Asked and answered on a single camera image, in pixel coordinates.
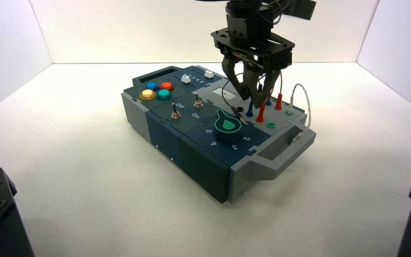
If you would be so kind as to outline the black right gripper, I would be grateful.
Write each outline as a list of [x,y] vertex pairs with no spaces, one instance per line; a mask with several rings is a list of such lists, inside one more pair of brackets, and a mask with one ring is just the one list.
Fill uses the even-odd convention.
[[[271,33],[268,39],[250,43],[233,39],[232,35],[227,28],[211,33],[215,47],[223,55],[222,69],[239,96],[243,100],[251,97],[254,107],[260,108],[271,96],[280,70],[292,64],[292,50],[295,44],[275,33]],[[238,62],[247,62],[256,68],[244,68],[244,85],[239,82],[235,72]],[[264,71],[267,71],[264,85],[262,90],[258,91],[259,76]]]

